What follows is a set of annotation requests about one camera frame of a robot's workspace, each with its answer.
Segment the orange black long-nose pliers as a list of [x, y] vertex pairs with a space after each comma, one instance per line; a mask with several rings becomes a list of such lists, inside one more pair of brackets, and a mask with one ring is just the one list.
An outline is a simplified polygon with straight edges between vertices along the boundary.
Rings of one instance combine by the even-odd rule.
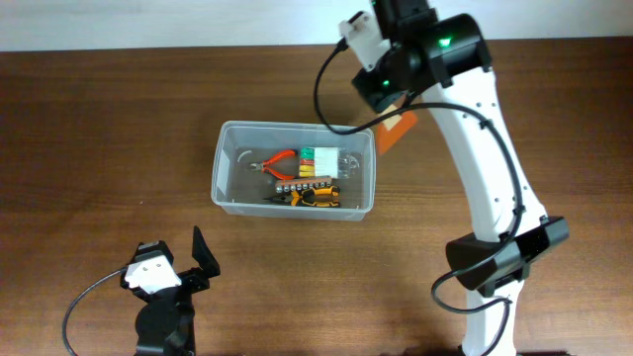
[[336, 186], [325, 188], [310, 188], [304, 191], [294, 191], [277, 194], [272, 197], [265, 198], [266, 202], [305, 208], [340, 208], [341, 204], [338, 200], [340, 189]]

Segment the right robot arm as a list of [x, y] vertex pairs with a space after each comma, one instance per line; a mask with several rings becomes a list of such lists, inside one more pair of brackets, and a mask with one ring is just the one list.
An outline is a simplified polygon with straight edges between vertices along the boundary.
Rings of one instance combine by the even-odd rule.
[[377, 113], [426, 109], [449, 147], [472, 230], [450, 241], [449, 276], [466, 291], [466, 355], [512, 355], [516, 302], [531, 265], [569, 236], [520, 166], [500, 110], [492, 57], [467, 14], [425, 1], [375, 0], [340, 32], [362, 63], [353, 84]]

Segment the orange bit holder strip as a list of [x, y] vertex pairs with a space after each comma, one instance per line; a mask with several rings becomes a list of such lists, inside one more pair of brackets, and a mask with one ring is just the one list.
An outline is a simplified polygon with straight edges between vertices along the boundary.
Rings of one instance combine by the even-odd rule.
[[308, 189], [326, 188], [329, 187], [331, 184], [332, 178], [330, 176], [278, 180], [275, 183], [275, 191], [277, 193], [304, 191]]

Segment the red handled side cutters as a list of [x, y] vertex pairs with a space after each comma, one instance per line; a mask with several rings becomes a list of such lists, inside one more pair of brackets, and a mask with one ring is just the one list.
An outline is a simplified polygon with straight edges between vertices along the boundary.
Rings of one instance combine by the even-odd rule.
[[292, 180], [297, 175], [290, 171], [288, 163], [297, 156], [298, 152], [295, 149], [284, 149], [265, 160], [250, 163], [248, 169], [269, 174], [278, 180]]

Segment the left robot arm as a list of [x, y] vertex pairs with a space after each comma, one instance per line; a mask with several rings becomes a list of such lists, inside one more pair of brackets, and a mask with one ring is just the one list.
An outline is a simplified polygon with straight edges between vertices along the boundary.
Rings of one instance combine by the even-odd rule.
[[140, 243], [124, 268], [120, 285], [145, 302], [136, 316], [137, 355], [195, 356], [193, 295], [210, 288], [221, 267], [201, 230], [193, 227], [194, 268], [177, 273], [167, 243]]

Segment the orange scraper wooden handle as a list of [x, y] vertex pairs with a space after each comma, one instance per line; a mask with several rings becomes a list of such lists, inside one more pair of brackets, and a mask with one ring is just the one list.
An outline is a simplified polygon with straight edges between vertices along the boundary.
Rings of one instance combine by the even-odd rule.
[[413, 112], [404, 112], [385, 119], [376, 129], [376, 144], [379, 155], [387, 153], [418, 122]]

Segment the screwdriver set clear pack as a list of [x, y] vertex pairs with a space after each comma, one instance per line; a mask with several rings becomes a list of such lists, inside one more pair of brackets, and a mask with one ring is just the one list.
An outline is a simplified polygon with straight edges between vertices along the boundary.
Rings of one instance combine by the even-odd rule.
[[359, 168], [359, 160], [340, 147], [303, 147], [300, 150], [299, 177], [328, 176], [332, 179], [350, 178]]

